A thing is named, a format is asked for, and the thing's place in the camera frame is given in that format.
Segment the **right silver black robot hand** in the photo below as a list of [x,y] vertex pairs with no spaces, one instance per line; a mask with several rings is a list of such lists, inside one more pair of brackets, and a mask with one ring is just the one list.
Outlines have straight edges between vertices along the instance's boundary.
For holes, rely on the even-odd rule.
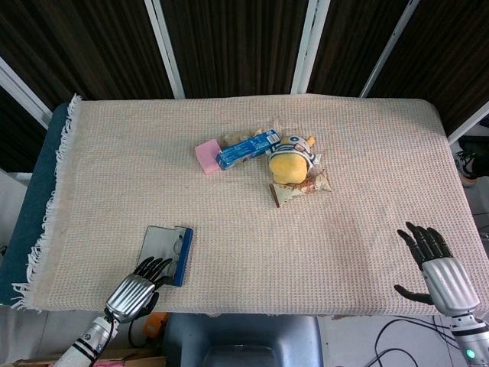
[[435,229],[406,223],[409,232],[397,234],[405,242],[425,281],[427,292],[416,293],[396,284],[402,297],[433,305],[447,317],[473,313],[480,304],[479,297],[462,263],[453,255],[443,236]]

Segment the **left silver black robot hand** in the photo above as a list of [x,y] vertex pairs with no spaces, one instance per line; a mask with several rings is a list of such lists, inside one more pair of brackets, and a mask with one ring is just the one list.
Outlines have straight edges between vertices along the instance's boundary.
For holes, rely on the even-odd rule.
[[164,275],[172,258],[148,257],[126,276],[105,302],[104,312],[111,320],[130,323],[148,315],[159,298],[158,289],[173,282]]

